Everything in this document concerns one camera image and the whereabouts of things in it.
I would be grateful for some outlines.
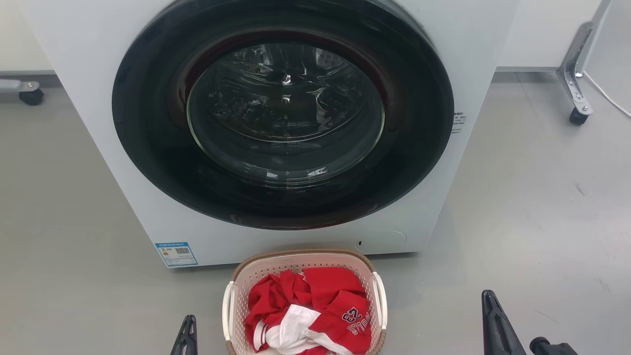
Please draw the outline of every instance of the caster wheel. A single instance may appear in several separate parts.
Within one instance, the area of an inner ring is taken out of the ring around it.
[[[580,113],[579,110],[577,110],[575,107],[570,115],[570,122],[577,126],[580,126],[585,123],[585,121],[587,121],[588,117],[588,115]]]
[[[21,92],[19,96],[20,100],[29,106],[37,106],[44,101],[44,93],[40,89],[29,92]]]

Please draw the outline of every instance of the white basket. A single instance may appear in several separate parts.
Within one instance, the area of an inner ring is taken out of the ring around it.
[[[237,267],[223,295],[223,336],[231,355],[254,355],[245,338],[245,317],[249,314],[247,299],[252,286],[268,274],[281,271],[301,272],[310,267],[344,267],[357,275],[370,301],[372,340],[366,354],[379,353],[386,338],[388,310],[384,284],[372,263],[350,250],[293,250],[253,256]]]

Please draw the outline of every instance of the white fabric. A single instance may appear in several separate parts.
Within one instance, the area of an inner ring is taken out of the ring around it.
[[[254,343],[254,350],[259,350],[261,346],[265,343],[265,333],[268,329],[268,326],[263,323],[262,320],[259,320],[256,328],[254,328],[254,336],[252,342]]]
[[[276,351],[276,349],[272,349],[269,347],[263,351],[257,352],[256,355],[279,355],[279,354],[278,354],[278,351]]]
[[[320,313],[297,304],[289,306],[280,325],[267,329],[265,340],[282,355],[296,355],[318,346],[305,332]]]
[[[339,345],[336,342],[333,342],[333,340],[331,340],[331,338],[329,338],[329,336],[325,333],[317,333],[313,330],[307,329],[304,331],[304,334],[305,336],[312,339],[316,344],[324,346],[337,355],[353,355],[353,353],[350,352],[350,350],[348,350],[347,348]]]

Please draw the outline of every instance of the front-load washing machine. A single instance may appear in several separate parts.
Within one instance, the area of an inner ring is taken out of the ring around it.
[[[420,251],[518,0],[24,0],[168,267]]]

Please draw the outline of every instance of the floor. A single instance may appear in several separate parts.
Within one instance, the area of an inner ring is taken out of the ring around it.
[[[588,72],[631,108],[631,4],[617,2]],[[594,115],[552,74],[493,79],[432,241],[374,258],[383,354],[482,354],[493,289],[524,346],[631,348],[631,119],[586,82]],[[199,353],[223,354],[232,266],[167,270],[65,91],[0,96],[0,344],[6,354],[166,354],[186,314]]]

